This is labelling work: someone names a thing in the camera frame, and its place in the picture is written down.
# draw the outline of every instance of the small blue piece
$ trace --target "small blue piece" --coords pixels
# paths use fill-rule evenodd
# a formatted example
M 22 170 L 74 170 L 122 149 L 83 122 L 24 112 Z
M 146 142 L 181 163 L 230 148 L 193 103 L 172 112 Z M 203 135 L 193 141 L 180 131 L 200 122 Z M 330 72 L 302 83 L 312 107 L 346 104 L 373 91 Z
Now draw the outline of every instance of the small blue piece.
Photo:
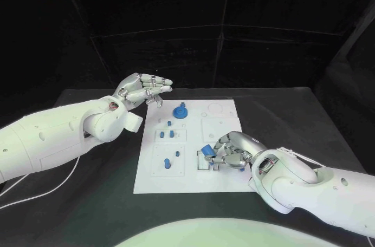
M 172 110 L 172 116 L 177 119 L 183 119 L 187 116 L 187 109 L 184 107 L 184 102 L 181 102 L 181 105 L 174 108 Z
M 170 159 L 164 159 L 164 168 L 170 169 Z
M 200 151 L 201 151 L 204 157 L 214 157 L 214 156 L 216 156 L 216 154 L 214 154 L 214 152 L 213 152 L 213 149 L 211 149 L 211 147 L 209 146 L 209 144 L 206 144 L 206 145 L 201 147 Z

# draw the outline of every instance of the robotic arm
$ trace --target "robotic arm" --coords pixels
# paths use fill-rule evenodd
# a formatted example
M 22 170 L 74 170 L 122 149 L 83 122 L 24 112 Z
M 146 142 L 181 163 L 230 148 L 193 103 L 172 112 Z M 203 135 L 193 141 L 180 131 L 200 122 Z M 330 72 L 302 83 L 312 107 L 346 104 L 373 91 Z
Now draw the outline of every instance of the robotic arm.
M 221 146 L 226 155 L 219 158 Z M 311 169 L 296 157 L 321 167 Z M 236 169 L 249 164 L 247 185 L 279 213 L 299 207 L 322 222 L 375 237 L 373 176 L 328 168 L 285 148 L 266 149 L 240 132 L 220 137 L 204 159 Z
M 122 129 L 138 131 L 142 118 L 129 112 L 144 101 L 162 105 L 158 93 L 171 81 L 134 73 L 112 96 L 33 113 L 0 130 L 0 183 L 57 167 L 96 145 L 115 140 Z

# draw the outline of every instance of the gray table surface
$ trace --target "gray table surface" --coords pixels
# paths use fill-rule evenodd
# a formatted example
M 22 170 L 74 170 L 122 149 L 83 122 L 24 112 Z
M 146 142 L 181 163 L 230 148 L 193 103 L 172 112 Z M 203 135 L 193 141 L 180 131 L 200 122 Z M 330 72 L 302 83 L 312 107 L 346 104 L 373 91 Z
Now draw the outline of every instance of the gray table surface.
M 67 89 L 56 106 L 97 99 L 112 92 Z M 308 88 L 180 88 L 161 97 L 233 99 L 242 131 L 268 148 L 284 146 L 325 166 L 363 172 Z M 144 117 L 145 110 L 142 104 L 132 112 Z M 142 128 L 135 134 L 123 131 L 115 141 L 80 157 L 71 177 L 53 193 L 0 210 L 1 246 L 113 246 L 161 224 L 200 217 L 256 220 L 340 246 L 367 246 L 363 236 L 324 224 L 307 211 L 294 209 L 286 215 L 273 211 L 255 193 L 132 194 Z M 73 163 L 28 175 L 0 198 L 0 205 L 54 188 Z

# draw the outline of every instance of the white board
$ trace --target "white board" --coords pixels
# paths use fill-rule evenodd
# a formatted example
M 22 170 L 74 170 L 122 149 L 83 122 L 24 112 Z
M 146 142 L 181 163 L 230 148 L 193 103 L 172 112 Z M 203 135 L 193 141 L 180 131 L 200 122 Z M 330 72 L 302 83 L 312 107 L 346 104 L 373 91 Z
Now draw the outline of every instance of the white board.
M 148 105 L 134 194 L 252 192 L 247 186 L 249 167 L 240 172 L 226 165 L 210 166 L 198 152 L 206 144 L 213 147 L 227 132 L 242 131 L 233 100 L 183 102 L 187 109 L 184 119 L 172 116 L 172 109 L 181 101 L 162 101 L 159 109 L 154 103 Z M 168 169 L 164 167 L 165 158 L 170 160 Z

